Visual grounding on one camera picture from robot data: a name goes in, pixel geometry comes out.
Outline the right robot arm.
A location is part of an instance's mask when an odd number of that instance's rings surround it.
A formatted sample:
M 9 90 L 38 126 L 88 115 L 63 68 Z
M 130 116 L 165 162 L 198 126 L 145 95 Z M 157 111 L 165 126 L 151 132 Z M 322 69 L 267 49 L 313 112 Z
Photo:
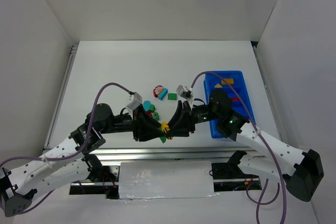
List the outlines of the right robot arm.
M 319 186 L 324 171 L 318 152 L 307 152 L 292 147 L 269 135 L 245 116 L 232 108 L 232 100 L 221 89 L 211 92 L 208 103 L 193 107 L 191 89 L 178 86 L 179 101 L 176 112 L 168 123 L 166 137 L 188 137 L 195 125 L 216 120 L 216 129 L 224 138 L 256 150 L 263 158 L 256 160 L 245 151 L 236 151 L 229 162 L 244 174 L 254 174 L 278 183 L 301 201 L 309 202 Z

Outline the aluminium frame rail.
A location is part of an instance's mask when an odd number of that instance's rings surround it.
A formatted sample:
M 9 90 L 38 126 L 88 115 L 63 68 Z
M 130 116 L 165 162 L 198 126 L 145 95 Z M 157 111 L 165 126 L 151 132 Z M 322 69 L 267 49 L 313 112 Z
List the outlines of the aluminium frame rail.
M 188 147 L 188 148 L 102 148 L 92 152 L 104 162 L 224 159 L 240 150 L 255 156 L 259 154 L 249 147 Z

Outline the light blue long lego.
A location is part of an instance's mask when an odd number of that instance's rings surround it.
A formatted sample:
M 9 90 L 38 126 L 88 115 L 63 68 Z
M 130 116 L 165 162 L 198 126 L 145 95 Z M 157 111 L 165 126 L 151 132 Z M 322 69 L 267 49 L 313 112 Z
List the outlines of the light blue long lego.
M 165 98 L 165 96 L 167 95 L 167 93 L 168 93 L 168 89 L 163 88 L 162 91 L 157 96 L 157 98 L 162 101 Z

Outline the green curved lego brick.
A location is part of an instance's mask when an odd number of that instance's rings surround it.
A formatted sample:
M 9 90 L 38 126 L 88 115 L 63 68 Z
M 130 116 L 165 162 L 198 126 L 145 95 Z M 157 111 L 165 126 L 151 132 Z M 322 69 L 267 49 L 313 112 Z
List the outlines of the green curved lego brick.
M 162 142 L 163 144 L 166 142 L 166 137 L 165 137 L 165 135 L 160 136 L 159 139 L 161 140 L 161 142 Z

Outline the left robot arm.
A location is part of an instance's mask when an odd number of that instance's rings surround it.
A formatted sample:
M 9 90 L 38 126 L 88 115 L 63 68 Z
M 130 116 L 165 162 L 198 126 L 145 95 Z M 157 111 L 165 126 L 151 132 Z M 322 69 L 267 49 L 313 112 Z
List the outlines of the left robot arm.
M 26 157 L 26 164 L 1 167 L 1 207 L 6 217 L 31 211 L 33 201 L 50 195 L 65 184 L 80 180 L 94 182 L 104 168 L 92 152 L 106 141 L 104 134 L 131 132 L 136 141 L 146 142 L 164 136 L 161 125 L 142 106 L 133 115 L 113 115 L 109 105 L 100 103 L 87 115 L 84 124 L 69 137 L 38 158 Z

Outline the green square lego brick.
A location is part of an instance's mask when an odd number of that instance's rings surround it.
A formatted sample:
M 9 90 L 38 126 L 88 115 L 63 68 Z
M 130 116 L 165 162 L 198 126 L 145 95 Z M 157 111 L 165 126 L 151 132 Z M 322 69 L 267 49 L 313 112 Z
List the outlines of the green square lego brick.
M 169 93 L 167 99 L 172 100 L 172 101 L 176 101 L 177 100 L 177 94 L 176 93 Z

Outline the red flower lego piece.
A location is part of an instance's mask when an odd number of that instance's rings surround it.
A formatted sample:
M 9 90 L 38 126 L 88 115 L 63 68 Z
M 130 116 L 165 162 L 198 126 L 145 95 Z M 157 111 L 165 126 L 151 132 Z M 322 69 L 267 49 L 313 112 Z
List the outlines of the red flower lego piece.
M 153 95 L 154 97 L 158 97 L 159 94 L 162 92 L 162 90 L 164 89 L 164 87 L 162 85 L 158 85 L 153 89 Z

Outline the orange lego brick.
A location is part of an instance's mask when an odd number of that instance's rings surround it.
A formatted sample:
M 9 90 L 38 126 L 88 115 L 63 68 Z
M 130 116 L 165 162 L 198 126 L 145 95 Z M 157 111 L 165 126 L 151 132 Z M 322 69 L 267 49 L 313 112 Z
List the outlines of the orange lego brick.
M 226 85 L 233 85 L 235 82 L 234 82 L 234 79 L 232 79 L 232 78 L 225 78 L 225 79 L 222 79 L 221 80 L 221 85 L 222 86 L 226 86 Z

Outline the white foil cover plate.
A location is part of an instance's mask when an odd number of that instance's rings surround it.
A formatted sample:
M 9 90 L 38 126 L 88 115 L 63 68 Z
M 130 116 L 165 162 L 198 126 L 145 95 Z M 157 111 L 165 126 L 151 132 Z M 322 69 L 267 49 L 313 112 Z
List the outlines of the white foil cover plate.
M 215 195 L 209 161 L 122 163 L 121 199 L 207 198 Z

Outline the yellow striped lego brick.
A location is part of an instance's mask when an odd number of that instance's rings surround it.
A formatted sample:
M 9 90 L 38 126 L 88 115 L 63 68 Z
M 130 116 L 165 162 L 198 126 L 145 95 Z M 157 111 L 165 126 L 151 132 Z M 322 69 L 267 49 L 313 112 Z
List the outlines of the yellow striped lego brick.
M 166 139 L 168 139 L 168 140 L 173 139 L 172 137 L 167 135 L 167 133 L 170 131 L 170 128 L 169 128 L 169 125 L 166 122 L 162 122 L 161 129 L 162 129 L 162 132 L 164 133 Z

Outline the small green lego brick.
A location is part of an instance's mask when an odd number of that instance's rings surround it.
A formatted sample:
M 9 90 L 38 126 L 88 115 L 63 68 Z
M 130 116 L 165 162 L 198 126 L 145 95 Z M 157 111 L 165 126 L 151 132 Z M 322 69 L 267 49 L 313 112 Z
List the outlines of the small green lego brick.
M 154 105 L 151 105 L 150 108 L 149 108 L 149 110 L 150 110 L 151 112 L 154 112 L 154 111 L 155 111 L 155 106 L 154 106 Z

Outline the green lego with red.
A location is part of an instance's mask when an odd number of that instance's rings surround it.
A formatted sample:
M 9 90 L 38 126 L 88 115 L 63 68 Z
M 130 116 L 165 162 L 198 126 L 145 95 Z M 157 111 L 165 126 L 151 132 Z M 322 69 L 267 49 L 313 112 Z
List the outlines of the green lego with red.
M 160 119 L 160 116 L 157 112 L 154 112 L 153 113 L 153 118 L 158 121 Z

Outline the light blue oval lego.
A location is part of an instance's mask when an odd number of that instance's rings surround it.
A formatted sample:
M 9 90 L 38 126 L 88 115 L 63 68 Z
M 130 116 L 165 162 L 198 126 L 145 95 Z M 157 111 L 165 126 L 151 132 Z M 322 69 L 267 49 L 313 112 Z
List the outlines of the light blue oval lego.
M 142 105 L 143 105 L 144 110 L 148 111 L 150 109 L 152 103 L 149 100 L 145 100 Z

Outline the blue compartment tray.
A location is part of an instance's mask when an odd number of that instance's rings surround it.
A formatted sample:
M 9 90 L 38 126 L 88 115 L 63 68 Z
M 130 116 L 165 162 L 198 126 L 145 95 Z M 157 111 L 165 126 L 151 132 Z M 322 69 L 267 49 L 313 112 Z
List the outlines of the blue compartment tray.
M 215 88 L 222 79 L 234 79 L 233 85 Z M 206 104 L 201 106 L 199 120 L 209 122 L 211 137 L 236 141 L 242 127 L 256 122 L 244 76 L 241 71 L 207 71 L 204 78 Z

